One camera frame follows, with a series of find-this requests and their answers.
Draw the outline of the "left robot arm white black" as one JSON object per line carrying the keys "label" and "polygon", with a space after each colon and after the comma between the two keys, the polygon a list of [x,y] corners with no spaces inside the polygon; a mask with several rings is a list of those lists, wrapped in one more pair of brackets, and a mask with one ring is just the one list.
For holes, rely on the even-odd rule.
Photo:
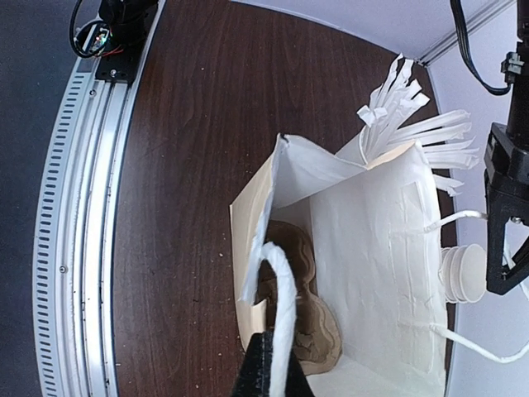
{"label": "left robot arm white black", "polygon": [[506,224],[516,218],[528,225],[528,2],[517,2],[519,42],[502,63],[512,85],[506,125],[494,122],[484,156],[487,206],[487,291],[504,295],[528,277],[528,243],[504,264]]}

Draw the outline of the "stack of white paper cups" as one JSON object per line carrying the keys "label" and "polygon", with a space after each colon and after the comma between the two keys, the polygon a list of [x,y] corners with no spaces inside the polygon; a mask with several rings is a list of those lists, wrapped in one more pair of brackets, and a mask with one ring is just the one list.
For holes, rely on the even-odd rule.
{"label": "stack of white paper cups", "polygon": [[478,244],[441,249],[439,279],[445,288],[446,302],[474,304],[486,291],[487,254]]}

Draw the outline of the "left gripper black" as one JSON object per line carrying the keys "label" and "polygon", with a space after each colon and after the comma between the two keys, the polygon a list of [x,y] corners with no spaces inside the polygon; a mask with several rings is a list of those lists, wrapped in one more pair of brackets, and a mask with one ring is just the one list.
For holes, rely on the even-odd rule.
{"label": "left gripper black", "polygon": [[506,125],[493,122],[484,162],[487,291],[506,294],[528,277],[528,238],[511,256],[505,236],[506,223],[512,218],[528,223],[528,150],[513,142]]}

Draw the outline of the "brown paper takeout bag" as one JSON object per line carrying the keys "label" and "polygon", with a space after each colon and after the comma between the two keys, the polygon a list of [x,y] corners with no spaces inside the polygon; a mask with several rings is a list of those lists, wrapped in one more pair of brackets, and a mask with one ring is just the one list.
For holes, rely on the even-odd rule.
{"label": "brown paper takeout bag", "polygon": [[336,366],[305,375],[314,396],[442,396],[446,343],[508,364],[447,326],[436,181],[421,144],[405,143],[366,169],[300,136],[281,136],[230,207],[236,316],[248,348],[273,331],[269,396],[285,396],[296,290],[287,257],[265,240],[269,220],[305,227],[317,292],[334,315]]}

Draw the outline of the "brown cardboard cup carrier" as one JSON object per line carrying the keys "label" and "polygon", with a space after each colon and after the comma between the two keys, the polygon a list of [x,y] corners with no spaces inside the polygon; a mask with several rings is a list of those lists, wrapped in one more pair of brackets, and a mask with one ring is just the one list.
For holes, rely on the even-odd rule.
{"label": "brown cardboard cup carrier", "polygon": [[334,315],[318,296],[312,240],[302,228],[281,221],[269,223],[265,240],[282,248],[293,273],[297,289],[293,352],[305,375],[326,373],[336,366],[342,341]]}

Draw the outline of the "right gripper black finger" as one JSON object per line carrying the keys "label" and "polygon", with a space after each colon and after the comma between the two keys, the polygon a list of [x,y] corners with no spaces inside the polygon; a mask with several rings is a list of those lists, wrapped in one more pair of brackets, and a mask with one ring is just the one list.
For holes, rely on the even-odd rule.
{"label": "right gripper black finger", "polygon": [[[233,397],[269,396],[273,335],[273,331],[252,335],[231,392]],[[290,353],[288,363],[285,396],[314,397],[303,369],[293,352]]]}

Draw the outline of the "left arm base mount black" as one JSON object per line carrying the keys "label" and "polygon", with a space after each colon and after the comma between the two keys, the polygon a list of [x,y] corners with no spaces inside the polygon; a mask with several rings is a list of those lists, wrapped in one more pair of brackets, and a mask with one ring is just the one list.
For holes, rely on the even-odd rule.
{"label": "left arm base mount black", "polygon": [[69,21],[69,43],[80,59],[98,59],[96,78],[110,83],[132,84],[153,26],[159,3],[101,1],[98,18],[75,29],[82,3],[74,4]]}

